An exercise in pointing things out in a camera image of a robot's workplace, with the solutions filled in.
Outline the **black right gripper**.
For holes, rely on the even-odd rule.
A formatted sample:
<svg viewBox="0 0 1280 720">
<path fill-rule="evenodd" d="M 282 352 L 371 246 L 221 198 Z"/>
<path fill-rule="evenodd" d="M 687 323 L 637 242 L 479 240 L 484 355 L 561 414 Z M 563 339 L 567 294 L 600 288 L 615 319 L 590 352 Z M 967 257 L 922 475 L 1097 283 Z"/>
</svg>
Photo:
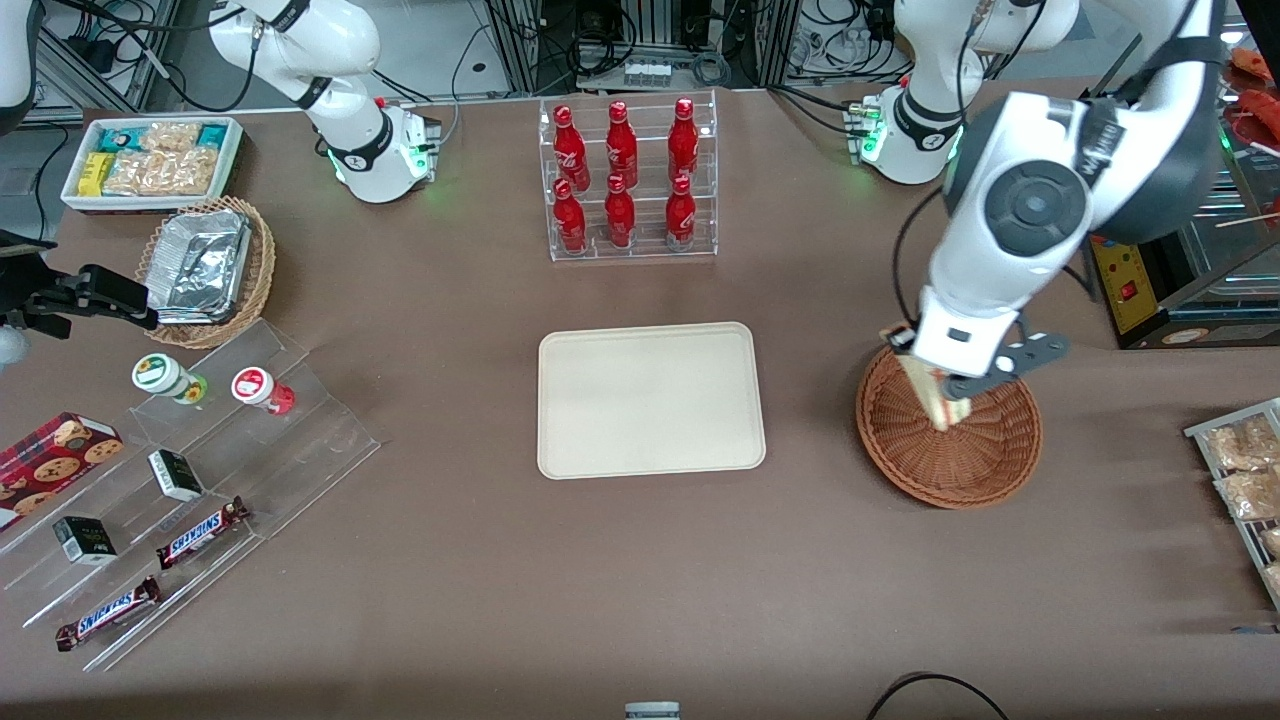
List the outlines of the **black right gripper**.
<svg viewBox="0 0 1280 720">
<path fill-rule="evenodd" d="M 1 233 L 3 327 L 69 338 L 72 323 L 56 309 L 65 290 L 69 314 L 109 316 L 143 331 L 157 328 L 157 313 L 148 306 L 148 290 L 143 284 L 100 265 L 83 265 L 70 275 L 55 272 L 44 254 L 56 246 L 55 241 Z"/>
</svg>

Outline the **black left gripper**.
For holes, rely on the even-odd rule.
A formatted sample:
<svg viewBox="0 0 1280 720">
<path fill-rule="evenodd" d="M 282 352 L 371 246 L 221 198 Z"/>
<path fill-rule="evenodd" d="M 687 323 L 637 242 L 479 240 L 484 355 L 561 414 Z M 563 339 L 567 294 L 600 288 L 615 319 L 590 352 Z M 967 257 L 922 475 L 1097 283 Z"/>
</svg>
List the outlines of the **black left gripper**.
<svg viewBox="0 0 1280 720">
<path fill-rule="evenodd" d="M 882 329 L 879 337 L 893 354 L 910 354 L 916 340 L 916 329 L 914 325 L 892 325 Z M 941 392 L 950 401 L 974 398 L 1060 361 L 1066 357 L 1070 348 L 1070 341 L 1062 334 L 1029 334 L 1020 342 L 1004 346 L 995 356 L 995 369 L 983 377 L 947 374 L 942 380 Z"/>
</svg>

